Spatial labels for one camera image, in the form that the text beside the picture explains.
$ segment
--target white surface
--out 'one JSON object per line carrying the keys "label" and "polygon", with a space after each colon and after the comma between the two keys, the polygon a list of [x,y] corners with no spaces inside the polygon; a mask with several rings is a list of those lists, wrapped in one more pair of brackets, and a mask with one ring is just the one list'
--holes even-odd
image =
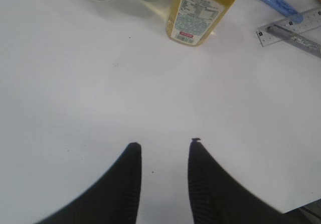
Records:
{"label": "white surface", "polygon": [[52,214],[134,141],[137,223],[193,223],[191,137],[281,211],[321,198],[320,59],[262,48],[256,28],[282,16],[257,0],[237,0],[197,48],[167,38],[168,5],[0,0],[1,224]]}

